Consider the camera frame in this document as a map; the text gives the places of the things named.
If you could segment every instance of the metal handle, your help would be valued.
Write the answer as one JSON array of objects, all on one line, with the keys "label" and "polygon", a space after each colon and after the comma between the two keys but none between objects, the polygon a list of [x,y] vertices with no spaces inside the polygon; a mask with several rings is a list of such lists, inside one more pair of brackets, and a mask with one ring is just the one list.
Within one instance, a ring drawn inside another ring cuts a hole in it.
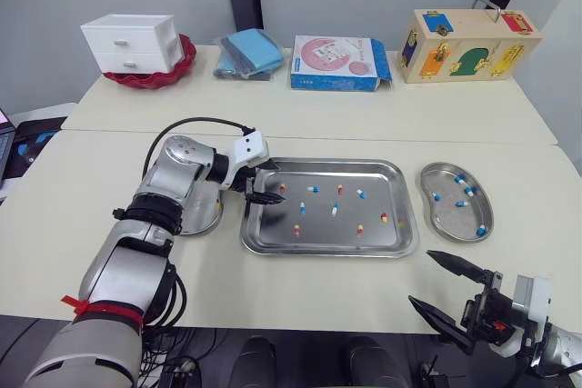
[{"label": "metal handle", "polygon": [[494,20],[494,22],[497,23],[497,20],[499,20],[499,17],[501,16],[501,8],[495,5],[493,2],[489,2],[488,0],[475,0],[475,2],[473,2],[473,6],[471,6],[471,9],[475,9],[475,6],[477,6],[479,2],[483,2],[485,5],[491,6],[492,8],[497,10],[497,17],[495,17]]}]

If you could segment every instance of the red component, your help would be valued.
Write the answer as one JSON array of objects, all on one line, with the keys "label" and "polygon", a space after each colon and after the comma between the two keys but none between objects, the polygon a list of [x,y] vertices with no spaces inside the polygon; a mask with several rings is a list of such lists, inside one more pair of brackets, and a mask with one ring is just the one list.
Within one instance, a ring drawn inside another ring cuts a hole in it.
[{"label": "red component", "polygon": [[493,322],[493,327],[495,327],[496,331],[503,332],[507,329],[507,326],[501,322]]},{"label": "red component", "polygon": [[530,33],[533,31],[532,27],[521,14],[505,13],[501,16],[506,21],[509,29],[514,32]]},{"label": "red component", "polygon": [[125,308],[123,306],[117,306],[110,303],[89,303],[87,300],[78,301],[70,295],[63,297],[61,302],[70,304],[75,308],[74,312],[77,315],[75,319],[84,313],[115,313],[136,322],[140,330],[144,324],[142,314],[140,314],[138,311]]},{"label": "red component", "polygon": [[174,65],[174,70],[170,73],[152,73],[150,75],[133,75],[131,73],[103,73],[107,79],[117,82],[118,84],[129,86],[130,88],[156,89],[161,86],[170,85],[186,75],[190,70],[194,58],[196,57],[196,48],[185,35],[180,34],[180,43],[184,50],[184,59]]}]

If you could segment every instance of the medicine box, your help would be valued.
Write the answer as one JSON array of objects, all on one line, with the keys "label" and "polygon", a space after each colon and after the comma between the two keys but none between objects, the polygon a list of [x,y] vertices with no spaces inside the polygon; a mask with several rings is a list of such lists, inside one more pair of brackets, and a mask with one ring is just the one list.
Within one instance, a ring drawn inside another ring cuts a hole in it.
[{"label": "medicine box", "polygon": [[400,69],[408,83],[505,79],[541,40],[522,11],[417,9]]},{"label": "medicine box", "polygon": [[184,57],[172,15],[110,14],[81,29],[103,73],[169,73]]},{"label": "medicine box", "polygon": [[291,59],[291,87],[374,91],[391,81],[386,51],[371,38],[297,35]]}]

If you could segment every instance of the small drawer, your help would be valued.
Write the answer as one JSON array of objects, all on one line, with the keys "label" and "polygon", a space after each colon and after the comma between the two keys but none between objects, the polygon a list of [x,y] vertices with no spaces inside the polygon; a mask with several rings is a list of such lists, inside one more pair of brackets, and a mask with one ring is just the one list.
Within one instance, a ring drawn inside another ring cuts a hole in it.
[{"label": "small drawer", "polygon": [[83,29],[93,52],[159,53],[160,44],[153,30]]},{"label": "small drawer", "polygon": [[170,69],[161,54],[116,54],[94,53],[95,60],[103,73],[151,74],[169,73]]}]

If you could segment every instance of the laptop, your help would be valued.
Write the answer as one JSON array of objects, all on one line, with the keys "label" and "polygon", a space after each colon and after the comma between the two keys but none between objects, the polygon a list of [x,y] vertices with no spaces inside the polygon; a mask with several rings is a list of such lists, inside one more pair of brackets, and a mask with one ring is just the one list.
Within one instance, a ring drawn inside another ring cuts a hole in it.
[{"label": "laptop", "polygon": [[0,108],[0,186],[2,186],[2,175],[10,155],[10,147],[15,139],[15,127]]}]

